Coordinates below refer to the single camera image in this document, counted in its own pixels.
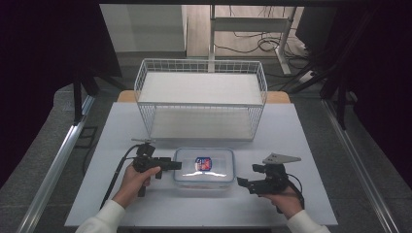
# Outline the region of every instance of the white sleeve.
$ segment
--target white sleeve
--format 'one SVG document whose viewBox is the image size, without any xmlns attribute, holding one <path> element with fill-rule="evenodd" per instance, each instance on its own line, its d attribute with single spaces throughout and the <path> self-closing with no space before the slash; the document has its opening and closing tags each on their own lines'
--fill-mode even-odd
<svg viewBox="0 0 412 233">
<path fill-rule="evenodd" d="M 113 200 L 108 200 L 96 216 L 87 219 L 76 233 L 115 233 L 121 219 L 125 215 L 124 208 Z"/>
<path fill-rule="evenodd" d="M 328 233 L 327 227 L 316 223 L 306 213 L 305 210 L 300 211 L 288 220 L 288 228 L 292 233 Z"/>
</svg>

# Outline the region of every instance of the white wire basket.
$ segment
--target white wire basket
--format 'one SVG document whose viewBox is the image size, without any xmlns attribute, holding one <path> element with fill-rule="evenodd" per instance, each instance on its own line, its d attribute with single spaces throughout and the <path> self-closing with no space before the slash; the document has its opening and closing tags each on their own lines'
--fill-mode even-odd
<svg viewBox="0 0 412 233">
<path fill-rule="evenodd" d="M 267 86 L 258 61 L 144 59 L 134 92 L 152 139 L 252 141 Z"/>
</svg>

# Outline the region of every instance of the human hand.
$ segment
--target human hand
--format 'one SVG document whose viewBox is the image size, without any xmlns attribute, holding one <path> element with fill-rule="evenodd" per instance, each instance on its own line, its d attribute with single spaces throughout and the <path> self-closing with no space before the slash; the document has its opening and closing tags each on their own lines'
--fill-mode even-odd
<svg viewBox="0 0 412 233">
<path fill-rule="evenodd" d="M 139 189 L 143 186 L 151 184 L 151 176 L 160 171 L 160 167 L 154 167 L 144 173 L 139 173 L 134 170 L 132 164 L 128 165 L 124 172 L 123 180 L 119 191 L 115 194 L 112 200 L 126 208 L 137 197 Z"/>
<path fill-rule="evenodd" d="M 296 192 L 290 186 L 282 193 L 261 194 L 260 196 L 269 199 L 272 205 L 277 206 L 287 219 L 303 210 Z"/>
</svg>

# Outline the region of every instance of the black cable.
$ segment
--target black cable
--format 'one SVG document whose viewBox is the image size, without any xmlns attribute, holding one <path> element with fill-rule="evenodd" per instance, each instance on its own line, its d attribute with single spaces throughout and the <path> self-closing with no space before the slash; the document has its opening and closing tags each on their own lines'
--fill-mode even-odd
<svg viewBox="0 0 412 233">
<path fill-rule="evenodd" d="M 270 74 L 270 73 L 264 73 L 264 76 L 273 76 L 276 78 L 281 78 L 281 79 L 289 79 L 292 76 L 283 76 L 283 75 L 275 75 L 275 74 Z"/>
<path fill-rule="evenodd" d="M 247 35 L 247 36 L 246 36 L 246 35 L 245 35 L 245 36 L 243 36 L 243 35 L 239 36 L 239 35 L 236 34 L 236 32 L 233 32 L 233 34 L 234 34 L 236 37 L 252 38 L 252 37 L 256 37 L 256 36 L 261 36 L 262 34 L 267 34 L 267 32 L 261 32 L 261 33 L 255 34 L 255 35 Z"/>
<path fill-rule="evenodd" d="M 307 58 L 304 58 L 304 57 L 290 57 L 289 59 L 287 59 L 287 60 L 288 60 L 288 64 L 289 64 L 290 66 L 292 66 L 294 69 L 301 70 L 301 69 L 305 68 L 306 65 L 304 65 L 303 67 L 298 67 L 298 66 L 295 66 L 295 65 L 293 65 L 293 64 L 291 63 L 292 60 L 299 60 L 299 59 L 300 59 L 300 60 L 307 60 Z"/>
<path fill-rule="evenodd" d="M 267 14 L 267 17 L 270 17 L 270 12 L 272 11 L 272 6 L 269 8 L 269 14 Z"/>
<path fill-rule="evenodd" d="M 230 16 L 233 13 L 233 16 L 236 17 L 236 15 L 234 14 L 234 12 L 231 10 L 231 5 L 229 6 L 229 12 L 230 12 Z"/>
<path fill-rule="evenodd" d="M 299 191 L 297 189 L 296 185 L 294 185 L 293 182 L 288 181 L 288 183 L 289 183 L 289 187 L 297 194 L 297 199 L 299 199 L 300 206 L 302 207 L 302 209 L 305 209 L 305 198 L 303 197 L 302 191 L 301 190 Z"/>
<path fill-rule="evenodd" d="M 114 174 L 113 177 L 112 177 L 112 181 L 110 182 L 109 188 L 108 188 L 107 191 L 106 191 L 106 195 L 104 195 L 103 202 L 102 202 L 102 205 L 100 206 L 100 209 L 103 208 L 106 200 L 107 200 L 107 199 L 109 198 L 109 196 L 110 196 L 110 193 L 112 193 L 113 186 L 115 186 L 116 180 L 118 179 L 118 176 L 119 176 L 119 173 L 120 173 L 121 168 L 123 167 L 124 161 L 125 161 L 126 159 L 129 159 L 129 158 L 127 158 L 127 156 L 130 154 L 130 152 L 131 152 L 133 149 L 138 148 L 139 146 L 140 146 L 140 145 L 134 145 L 133 147 L 131 147 L 131 148 L 127 151 L 127 153 L 124 155 L 124 157 L 121 159 L 121 161 L 120 161 L 120 163 L 119 163 L 119 165 L 118 165 L 118 168 L 116 169 L 116 172 L 115 172 L 115 174 Z"/>
<path fill-rule="evenodd" d="M 280 45 L 280 40 L 279 40 L 279 41 L 278 41 L 278 40 L 279 40 L 278 38 L 265 37 L 265 38 L 262 38 L 262 39 L 260 39 L 260 40 L 257 41 L 257 46 L 258 46 L 262 51 L 273 51 L 273 50 L 277 49 L 277 48 L 279 47 L 279 45 Z M 269 49 L 269 50 L 264 49 L 264 48 L 261 46 L 261 45 L 264 45 L 264 44 L 269 44 L 272 48 Z"/>
<path fill-rule="evenodd" d="M 296 54 L 294 54 L 293 51 L 292 51 L 292 49 L 291 49 L 291 47 L 289 46 L 289 43 L 288 43 L 288 42 L 286 42 L 286 46 L 288 47 L 289 51 L 286 51 L 286 50 L 285 50 L 285 53 L 290 52 L 291 55 L 289 55 L 289 56 L 307 58 L 307 56 L 302 56 L 302 55 L 296 55 Z"/>
<path fill-rule="evenodd" d="M 266 7 L 263 7 L 263 9 L 258 13 L 257 17 L 259 17 L 260 14 L 261 14 L 265 9 L 266 9 Z"/>
<path fill-rule="evenodd" d="M 300 182 L 300 180 L 292 174 L 287 174 L 287 175 L 290 176 L 290 177 L 293 177 L 297 180 L 297 182 L 299 183 L 299 186 L 300 186 L 300 193 L 303 193 L 302 183 Z"/>
<path fill-rule="evenodd" d="M 249 53 L 249 52 L 252 52 L 252 51 L 257 50 L 259 48 L 259 47 L 256 47 L 253 50 L 241 51 L 241 50 L 234 50 L 234 49 L 231 49 L 231 48 L 228 48 L 228 47 L 217 46 L 216 44 L 215 44 L 215 47 L 217 47 L 219 49 L 232 50 L 232 51 L 241 52 L 241 53 Z"/>
<path fill-rule="evenodd" d="M 288 83 L 288 82 L 284 82 L 284 83 L 276 83 L 276 84 L 273 84 L 273 85 L 268 86 L 267 88 L 271 88 L 271 87 L 273 87 L 273 86 L 280 85 L 280 84 L 285 84 L 285 83 Z"/>
<path fill-rule="evenodd" d="M 289 83 L 293 82 L 296 78 L 298 78 L 298 77 L 301 75 L 302 71 L 304 71 L 304 70 L 305 70 L 305 69 L 299 70 L 299 72 L 297 72 L 297 74 L 295 74 L 295 75 L 292 77 L 291 80 L 289 80 L 287 83 L 285 83 L 284 85 L 282 85 L 282 86 L 278 89 L 278 91 L 283 90 L 283 88 L 285 88 Z"/>
<path fill-rule="evenodd" d="M 264 11 L 263 11 L 263 17 L 265 17 L 266 16 L 266 9 L 267 9 L 267 6 L 264 6 Z"/>
</svg>

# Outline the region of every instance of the black panel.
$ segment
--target black panel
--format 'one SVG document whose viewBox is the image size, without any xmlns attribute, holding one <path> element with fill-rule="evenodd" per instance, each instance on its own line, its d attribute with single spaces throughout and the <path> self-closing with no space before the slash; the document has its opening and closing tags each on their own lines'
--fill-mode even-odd
<svg viewBox="0 0 412 233">
<path fill-rule="evenodd" d="M 412 187 L 411 14 L 406 1 L 384 2 L 360 39 L 348 74 L 360 121 Z"/>
<path fill-rule="evenodd" d="M 297 25 L 296 37 L 314 54 L 323 52 L 335 14 L 336 8 L 304 8 Z"/>
<path fill-rule="evenodd" d="M 89 68 L 120 76 L 97 4 L 2 1 L 1 184 L 15 169 L 53 105 L 54 93 Z"/>
</svg>

